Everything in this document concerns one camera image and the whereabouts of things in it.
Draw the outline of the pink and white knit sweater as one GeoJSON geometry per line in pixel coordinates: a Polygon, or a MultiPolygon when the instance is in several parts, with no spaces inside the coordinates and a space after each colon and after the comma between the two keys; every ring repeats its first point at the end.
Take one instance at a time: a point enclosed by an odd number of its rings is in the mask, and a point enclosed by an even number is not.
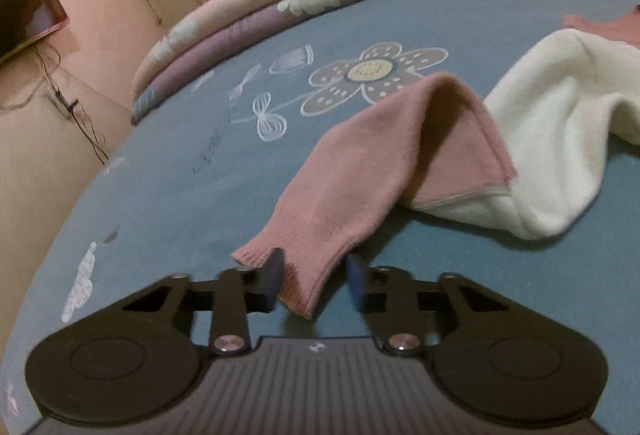
{"type": "Polygon", "coordinates": [[[259,267],[283,250],[281,301],[308,318],[334,267],[396,204],[525,240],[559,236],[597,197],[611,135],[639,140],[639,16],[570,15],[485,98],[434,73],[333,126],[233,259],[259,267]]]}

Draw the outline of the teal floral bed sheet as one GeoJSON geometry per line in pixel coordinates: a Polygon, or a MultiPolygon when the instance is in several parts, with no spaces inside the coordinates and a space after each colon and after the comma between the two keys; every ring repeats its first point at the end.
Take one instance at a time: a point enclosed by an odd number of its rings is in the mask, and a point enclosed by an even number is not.
{"type": "Polygon", "coordinates": [[[270,218],[320,137],[434,73],[484,100],[516,174],[506,189],[397,208],[375,265],[455,271],[596,341],[596,418],[639,429],[639,54],[566,30],[639,0],[365,0],[250,47],[155,99],[36,273],[6,345],[1,414],[38,421],[24,366],[50,333],[171,273],[198,280],[270,218]]]}

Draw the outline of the wall mounted television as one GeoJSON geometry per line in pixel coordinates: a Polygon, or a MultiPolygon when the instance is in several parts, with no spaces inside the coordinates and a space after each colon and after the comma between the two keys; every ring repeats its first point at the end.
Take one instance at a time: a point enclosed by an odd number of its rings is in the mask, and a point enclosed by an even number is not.
{"type": "Polygon", "coordinates": [[[0,0],[1,62],[70,22],[60,0],[0,0]]]}

